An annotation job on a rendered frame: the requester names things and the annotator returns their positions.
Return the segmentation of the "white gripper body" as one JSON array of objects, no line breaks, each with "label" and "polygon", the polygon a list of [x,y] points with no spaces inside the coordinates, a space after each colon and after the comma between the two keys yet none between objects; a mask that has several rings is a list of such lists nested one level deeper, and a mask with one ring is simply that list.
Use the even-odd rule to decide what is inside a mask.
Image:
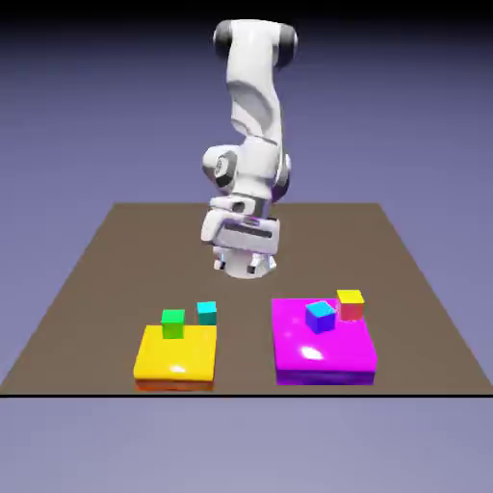
[{"label": "white gripper body", "polygon": [[227,210],[209,210],[201,228],[201,241],[214,247],[275,255],[280,221],[258,219]]}]

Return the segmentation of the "small teal cube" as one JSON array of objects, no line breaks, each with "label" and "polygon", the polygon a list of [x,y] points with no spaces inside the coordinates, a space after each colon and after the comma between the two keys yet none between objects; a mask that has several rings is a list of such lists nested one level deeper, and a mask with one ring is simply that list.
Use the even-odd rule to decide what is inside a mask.
[{"label": "small teal cube", "polygon": [[217,305],[214,301],[199,301],[196,304],[196,313],[200,325],[217,324]]}]

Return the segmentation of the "small green cube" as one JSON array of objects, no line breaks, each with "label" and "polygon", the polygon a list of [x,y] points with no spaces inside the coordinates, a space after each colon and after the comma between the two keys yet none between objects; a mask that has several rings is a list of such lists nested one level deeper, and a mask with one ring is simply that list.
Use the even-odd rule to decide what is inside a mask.
[{"label": "small green cube", "polygon": [[161,327],[164,339],[182,339],[184,337],[185,310],[164,309]]}]

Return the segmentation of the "small blue cube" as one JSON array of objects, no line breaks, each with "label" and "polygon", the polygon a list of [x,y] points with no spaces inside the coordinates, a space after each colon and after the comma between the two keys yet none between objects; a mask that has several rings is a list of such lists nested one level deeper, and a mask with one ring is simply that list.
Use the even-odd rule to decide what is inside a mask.
[{"label": "small blue cube", "polygon": [[315,334],[333,330],[335,320],[336,310],[326,300],[305,305],[305,323]]}]

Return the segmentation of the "small yellow cube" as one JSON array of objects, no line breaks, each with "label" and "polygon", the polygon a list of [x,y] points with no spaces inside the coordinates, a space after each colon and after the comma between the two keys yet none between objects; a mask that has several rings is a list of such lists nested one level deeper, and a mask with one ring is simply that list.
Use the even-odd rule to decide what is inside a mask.
[{"label": "small yellow cube", "polygon": [[360,290],[337,289],[339,319],[343,322],[356,322],[363,318],[365,299]]}]

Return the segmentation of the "large yellow box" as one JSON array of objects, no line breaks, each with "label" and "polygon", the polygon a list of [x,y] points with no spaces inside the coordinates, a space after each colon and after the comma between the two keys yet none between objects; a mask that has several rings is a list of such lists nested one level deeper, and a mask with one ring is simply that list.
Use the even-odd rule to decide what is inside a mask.
[{"label": "large yellow box", "polygon": [[147,325],[133,370],[136,387],[142,391],[211,390],[216,345],[215,325],[185,325],[181,339],[165,339],[159,325]]}]

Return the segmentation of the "large magenta box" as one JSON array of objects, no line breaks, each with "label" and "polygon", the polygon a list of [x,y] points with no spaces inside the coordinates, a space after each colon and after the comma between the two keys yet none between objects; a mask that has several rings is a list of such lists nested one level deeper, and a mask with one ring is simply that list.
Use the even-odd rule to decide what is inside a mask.
[{"label": "large magenta box", "polygon": [[[336,310],[335,328],[315,334],[305,305],[326,300]],[[339,319],[336,298],[274,298],[272,341],[279,385],[371,385],[377,355],[366,321]]]}]

